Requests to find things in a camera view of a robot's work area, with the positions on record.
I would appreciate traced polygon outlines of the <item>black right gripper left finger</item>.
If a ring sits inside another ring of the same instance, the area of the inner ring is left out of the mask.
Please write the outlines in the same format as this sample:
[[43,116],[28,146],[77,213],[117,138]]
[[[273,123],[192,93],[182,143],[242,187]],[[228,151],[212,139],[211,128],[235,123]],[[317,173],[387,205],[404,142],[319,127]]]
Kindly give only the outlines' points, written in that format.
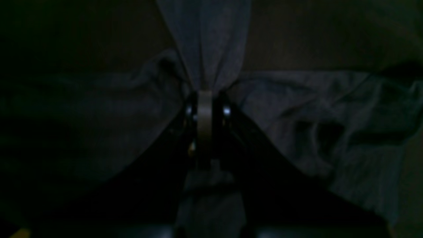
[[184,128],[196,133],[198,121],[198,93],[190,94],[184,103]]

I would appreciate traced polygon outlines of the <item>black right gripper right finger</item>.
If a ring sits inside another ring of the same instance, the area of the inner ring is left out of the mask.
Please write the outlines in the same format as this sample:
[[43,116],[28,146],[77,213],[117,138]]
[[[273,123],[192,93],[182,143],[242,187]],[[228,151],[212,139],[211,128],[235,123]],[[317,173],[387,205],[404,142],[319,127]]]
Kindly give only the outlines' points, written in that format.
[[212,131],[220,133],[231,127],[232,108],[226,93],[219,93],[212,104]]

